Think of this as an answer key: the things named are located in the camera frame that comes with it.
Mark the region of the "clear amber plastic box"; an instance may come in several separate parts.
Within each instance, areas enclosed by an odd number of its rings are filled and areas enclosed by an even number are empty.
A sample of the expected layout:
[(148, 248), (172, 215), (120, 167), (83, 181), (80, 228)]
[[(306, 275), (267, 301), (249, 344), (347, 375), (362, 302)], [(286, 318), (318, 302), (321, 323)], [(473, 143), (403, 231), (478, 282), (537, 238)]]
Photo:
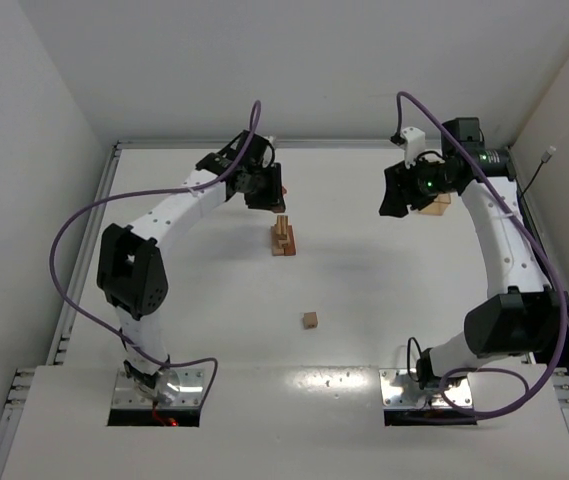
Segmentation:
[(439, 194), (430, 204), (418, 210), (422, 215), (442, 216), (451, 205), (452, 199), (449, 193)]

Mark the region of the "light long wood block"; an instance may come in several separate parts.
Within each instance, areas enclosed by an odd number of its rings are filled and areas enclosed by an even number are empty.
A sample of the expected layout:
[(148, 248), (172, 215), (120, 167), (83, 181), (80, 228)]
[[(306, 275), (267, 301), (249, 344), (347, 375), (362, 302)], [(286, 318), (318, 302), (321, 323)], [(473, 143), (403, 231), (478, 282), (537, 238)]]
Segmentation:
[(270, 228), (271, 235), (271, 253), (273, 256), (284, 256), (285, 248), (280, 245), (280, 239), (276, 234), (276, 227), (272, 226)]

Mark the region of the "reddish long wood block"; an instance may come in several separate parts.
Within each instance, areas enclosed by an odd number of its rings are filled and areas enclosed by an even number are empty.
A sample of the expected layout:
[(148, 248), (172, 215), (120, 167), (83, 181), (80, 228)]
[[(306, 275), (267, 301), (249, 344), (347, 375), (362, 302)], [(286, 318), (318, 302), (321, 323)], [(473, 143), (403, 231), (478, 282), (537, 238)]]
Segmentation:
[(287, 243), (284, 245), (283, 251), (285, 256), (295, 256), (296, 255), (296, 244), (293, 226), (288, 225), (287, 228)]

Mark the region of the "small light wood cube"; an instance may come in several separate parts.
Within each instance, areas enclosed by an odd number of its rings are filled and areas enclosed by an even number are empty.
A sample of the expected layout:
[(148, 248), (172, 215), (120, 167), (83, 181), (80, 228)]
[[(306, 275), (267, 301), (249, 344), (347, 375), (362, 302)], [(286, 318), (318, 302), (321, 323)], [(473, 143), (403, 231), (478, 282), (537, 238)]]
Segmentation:
[(305, 329), (315, 329), (318, 326), (318, 316), (316, 312), (306, 312), (302, 317), (302, 324)]

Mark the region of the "reddish arch wood block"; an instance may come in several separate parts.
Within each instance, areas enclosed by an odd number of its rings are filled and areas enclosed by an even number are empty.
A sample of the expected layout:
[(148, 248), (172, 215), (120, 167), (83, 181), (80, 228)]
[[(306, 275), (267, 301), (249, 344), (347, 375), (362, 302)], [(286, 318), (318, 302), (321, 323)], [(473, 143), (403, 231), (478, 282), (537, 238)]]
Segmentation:
[(284, 214), (286, 212), (285, 196), (287, 190), (284, 186), (280, 188), (279, 193), (275, 197), (275, 201), (271, 206), (271, 211), (275, 214)]

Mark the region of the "striped zebrawood block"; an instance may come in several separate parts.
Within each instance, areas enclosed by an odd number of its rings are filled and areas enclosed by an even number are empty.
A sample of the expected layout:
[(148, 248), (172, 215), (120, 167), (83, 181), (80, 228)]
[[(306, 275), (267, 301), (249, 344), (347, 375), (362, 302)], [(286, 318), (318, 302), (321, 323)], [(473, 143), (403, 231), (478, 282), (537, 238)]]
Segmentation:
[(286, 234), (287, 238), (287, 228), (289, 225), (288, 216), (287, 215), (278, 215), (276, 218), (275, 227), (280, 230), (282, 233)]

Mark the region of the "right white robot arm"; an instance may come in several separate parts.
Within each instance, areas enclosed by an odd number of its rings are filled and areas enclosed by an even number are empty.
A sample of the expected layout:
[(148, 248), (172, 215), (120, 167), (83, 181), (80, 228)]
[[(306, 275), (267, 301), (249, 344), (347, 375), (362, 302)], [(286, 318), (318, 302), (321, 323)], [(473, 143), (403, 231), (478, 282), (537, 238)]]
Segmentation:
[(391, 141), (404, 151), (384, 171), (379, 213), (403, 218), (443, 194), (457, 194), (468, 210), (487, 276), (487, 298), (470, 310), (463, 330), (421, 352), (415, 381), (433, 388), (445, 373), (461, 377), (509, 356), (540, 353), (556, 340), (560, 297), (535, 254), (521, 211), (516, 174), (506, 149), (488, 149), (476, 117), (445, 122), (440, 151), (426, 147), (416, 127), (400, 128)]

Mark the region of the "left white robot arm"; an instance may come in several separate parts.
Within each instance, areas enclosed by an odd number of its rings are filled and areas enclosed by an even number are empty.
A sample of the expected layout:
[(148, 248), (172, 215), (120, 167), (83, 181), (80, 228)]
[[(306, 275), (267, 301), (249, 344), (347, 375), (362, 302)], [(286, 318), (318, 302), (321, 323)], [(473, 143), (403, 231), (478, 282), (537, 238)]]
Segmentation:
[(271, 138), (241, 132), (207, 154), (177, 194), (125, 226), (109, 225), (101, 237), (97, 285), (124, 335), (124, 370), (146, 397), (164, 402), (177, 390), (161, 335), (160, 308), (169, 293), (170, 248), (199, 220), (241, 194), (248, 208), (285, 210), (281, 166)]

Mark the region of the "aluminium table frame rail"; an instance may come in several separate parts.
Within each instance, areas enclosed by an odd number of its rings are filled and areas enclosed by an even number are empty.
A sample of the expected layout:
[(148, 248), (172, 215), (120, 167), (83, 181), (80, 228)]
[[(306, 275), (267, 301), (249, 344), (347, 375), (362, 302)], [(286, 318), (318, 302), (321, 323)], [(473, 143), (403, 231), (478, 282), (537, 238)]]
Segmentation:
[(283, 141), (277, 157), (295, 256), (273, 256), (273, 215), (234, 199), (166, 261), (171, 357), (219, 362), (200, 424), (109, 426), (120, 342), (65, 312), (3, 420), (0, 479), (569, 479), (564, 375), (476, 426), (384, 422), (379, 370), (402, 364), (409, 337), (459, 333), (485, 298), (463, 204), (381, 217), (383, 171), (401, 154), (380, 142)]

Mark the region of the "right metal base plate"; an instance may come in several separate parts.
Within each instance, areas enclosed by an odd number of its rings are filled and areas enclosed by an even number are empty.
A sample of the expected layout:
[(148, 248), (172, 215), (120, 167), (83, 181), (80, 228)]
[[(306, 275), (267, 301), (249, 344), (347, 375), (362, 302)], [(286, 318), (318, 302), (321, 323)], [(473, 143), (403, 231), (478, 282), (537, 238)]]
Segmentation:
[[(420, 389), (405, 368), (380, 369), (379, 380), (384, 409), (392, 412), (450, 410), (437, 387)], [(473, 398), (466, 378), (453, 380), (445, 390), (458, 407), (470, 409)]]

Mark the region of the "metal base plate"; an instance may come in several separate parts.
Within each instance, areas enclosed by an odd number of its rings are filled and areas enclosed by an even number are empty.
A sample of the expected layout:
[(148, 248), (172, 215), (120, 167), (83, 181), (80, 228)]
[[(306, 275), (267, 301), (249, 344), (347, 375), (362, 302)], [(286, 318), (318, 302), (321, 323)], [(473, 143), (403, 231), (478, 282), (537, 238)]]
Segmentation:
[(112, 410), (160, 411), (198, 409), (203, 400), (202, 369), (181, 368), (161, 373), (154, 387), (143, 386), (123, 369), (116, 376), (111, 397)]
[[(384, 409), (392, 412), (450, 410), (437, 387), (420, 389), (405, 368), (380, 369), (379, 380)], [(473, 398), (466, 378), (453, 380), (445, 390), (458, 407), (470, 409)]]

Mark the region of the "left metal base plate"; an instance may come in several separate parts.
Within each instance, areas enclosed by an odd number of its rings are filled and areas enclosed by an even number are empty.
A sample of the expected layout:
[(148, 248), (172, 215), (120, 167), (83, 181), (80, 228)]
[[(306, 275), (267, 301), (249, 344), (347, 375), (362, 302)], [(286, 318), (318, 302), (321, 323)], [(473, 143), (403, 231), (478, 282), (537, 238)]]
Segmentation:
[(203, 400), (202, 369), (181, 368), (161, 373), (154, 387), (143, 386), (123, 369), (116, 376), (111, 397), (112, 410), (160, 411), (198, 409)]

